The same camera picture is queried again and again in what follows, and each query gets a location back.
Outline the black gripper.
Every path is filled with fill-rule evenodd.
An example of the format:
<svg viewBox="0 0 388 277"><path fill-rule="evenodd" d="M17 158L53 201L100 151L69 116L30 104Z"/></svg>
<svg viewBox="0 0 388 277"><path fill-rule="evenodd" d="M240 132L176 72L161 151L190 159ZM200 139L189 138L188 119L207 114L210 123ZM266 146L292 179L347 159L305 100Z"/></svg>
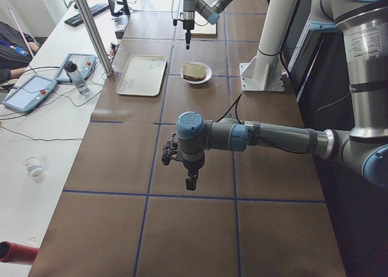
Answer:
<svg viewBox="0 0 388 277"><path fill-rule="evenodd" d="M186 33L185 33L186 50L189 50L191 39L192 39L191 31L195 28L195 20L194 19L184 19L182 24L183 24L183 29L186 31Z"/></svg>
<svg viewBox="0 0 388 277"><path fill-rule="evenodd" d="M202 161L184 161L184 167L187 169L186 189L195 190L199 175L199 170L202 168Z"/></svg>

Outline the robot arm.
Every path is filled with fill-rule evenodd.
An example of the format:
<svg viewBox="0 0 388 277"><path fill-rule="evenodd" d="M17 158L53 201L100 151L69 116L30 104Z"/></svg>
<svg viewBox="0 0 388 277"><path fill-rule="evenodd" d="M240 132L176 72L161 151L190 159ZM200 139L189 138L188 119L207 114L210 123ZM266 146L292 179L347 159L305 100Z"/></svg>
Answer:
<svg viewBox="0 0 388 277"><path fill-rule="evenodd" d="M179 17L173 20L176 25L178 21L182 22L182 27L186 31L186 49L190 49L192 38L191 31L195 28L195 13L199 13L209 24L215 25L218 22L219 14L233 0L216 0L212 5L208 5L204 0L183 0L182 12Z"/></svg>
<svg viewBox="0 0 388 277"><path fill-rule="evenodd" d="M214 24L233 0L184 0L183 22L198 12ZM297 0L270 0L256 56L240 67L243 91L274 91L269 87L275 56L291 24ZM176 120L178 141L163 147L162 162L179 161L188 170L186 189L194 191L205 150L242 152L247 145L269 146L285 152L311 153L334 159L370 183L387 188L387 0L312 0L310 30L343 34L355 126L351 131L296 128L226 118L203 120L185 112Z"/></svg>

